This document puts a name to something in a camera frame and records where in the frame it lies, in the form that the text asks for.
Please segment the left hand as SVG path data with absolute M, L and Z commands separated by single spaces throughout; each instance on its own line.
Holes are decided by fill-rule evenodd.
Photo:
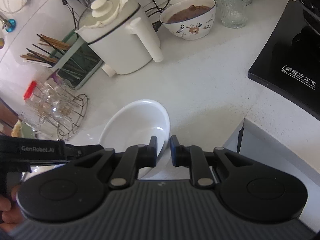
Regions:
M 19 189 L 20 185 L 16 185 L 12 188 L 11 200 L 1 195 L 1 229 L 6 233 L 10 232 L 24 221 L 24 217 L 16 199 Z

